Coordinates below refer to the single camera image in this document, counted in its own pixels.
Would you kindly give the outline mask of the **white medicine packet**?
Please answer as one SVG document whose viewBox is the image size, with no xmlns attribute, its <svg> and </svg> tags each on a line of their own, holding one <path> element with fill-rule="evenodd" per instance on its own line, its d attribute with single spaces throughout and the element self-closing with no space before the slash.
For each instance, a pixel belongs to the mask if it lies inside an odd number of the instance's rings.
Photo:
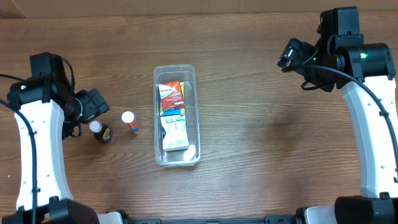
<svg viewBox="0 0 398 224">
<path fill-rule="evenodd" d="M 177 151 L 188 147 L 189 141 L 184 114 L 163 116 L 160 121 L 164 151 Z"/>
</svg>

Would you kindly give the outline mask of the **clear plastic container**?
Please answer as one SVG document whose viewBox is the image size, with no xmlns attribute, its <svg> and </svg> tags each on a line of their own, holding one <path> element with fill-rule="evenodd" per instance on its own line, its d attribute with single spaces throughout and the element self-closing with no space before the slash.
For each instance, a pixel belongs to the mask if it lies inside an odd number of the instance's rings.
<svg viewBox="0 0 398 224">
<path fill-rule="evenodd" d="M 193 166 L 200 160 L 197 79 L 193 65 L 154 70 L 154 152 L 163 166 Z"/>
</svg>

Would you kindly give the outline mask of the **orange bottle white cap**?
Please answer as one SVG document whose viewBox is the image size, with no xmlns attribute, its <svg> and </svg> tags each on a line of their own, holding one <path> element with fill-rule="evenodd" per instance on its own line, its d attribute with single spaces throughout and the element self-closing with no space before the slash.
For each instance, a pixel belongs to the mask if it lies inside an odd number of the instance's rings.
<svg viewBox="0 0 398 224">
<path fill-rule="evenodd" d="M 127 124 L 130 127 L 130 129 L 134 134 L 140 135 L 141 127 L 137 122 L 136 117 L 132 111 L 125 111 L 121 115 L 121 120 L 123 123 Z"/>
</svg>

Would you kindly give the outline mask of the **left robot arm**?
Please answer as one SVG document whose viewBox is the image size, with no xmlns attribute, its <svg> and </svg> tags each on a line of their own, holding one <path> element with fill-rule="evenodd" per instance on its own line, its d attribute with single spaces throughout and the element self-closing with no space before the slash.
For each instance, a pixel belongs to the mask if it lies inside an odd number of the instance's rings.
<svg viewBox="0 0 398 224">
<path fill-rule="evenodd" d="M 21 184 L 16 213 L 2 223 L 120 223 L 118 213 L 98 215 L 74 201 L 62 141 L 109 110 L 97 89 L 75 92 L 63 57 L 30 56 L 32 76 L 10 87 L 4 105 L 14 112 L 21 141 Z"/>
</svg>

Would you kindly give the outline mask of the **brown bottle white cap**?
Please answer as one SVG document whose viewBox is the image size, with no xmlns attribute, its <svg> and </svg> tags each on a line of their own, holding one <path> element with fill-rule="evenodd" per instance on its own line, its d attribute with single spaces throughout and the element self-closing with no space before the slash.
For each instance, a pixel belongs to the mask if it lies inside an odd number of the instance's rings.
<svg viewBox="0 0 398 224">
<path fill-rule="evenodd" d="M 113 131 L 108 127 L 107 124 L 103 124 L 98 121 L 92 121 L 89 128 L 93 132 L 95 139 L 103 144 L 109 143 L 113 136 Z"/>
</svg>

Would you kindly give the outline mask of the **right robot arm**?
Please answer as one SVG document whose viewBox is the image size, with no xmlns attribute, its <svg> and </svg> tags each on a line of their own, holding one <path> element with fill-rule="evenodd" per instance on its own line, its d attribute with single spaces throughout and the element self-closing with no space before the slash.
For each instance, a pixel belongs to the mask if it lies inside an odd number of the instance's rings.
<svg viewBox="0 0 398 224">
<path fill-rule="evenodd" d="M 320 14 L 315 45 L 292 38 L 278 66 L 303 76 L 303 90 L 339 89 L 349 109 L 358 147 L 358 196 L 331 205 L 299 208 L 292 223 L 397 222 L 396 69 L 384 43 L 365 44 L 356 7 Z"/>
</svg>

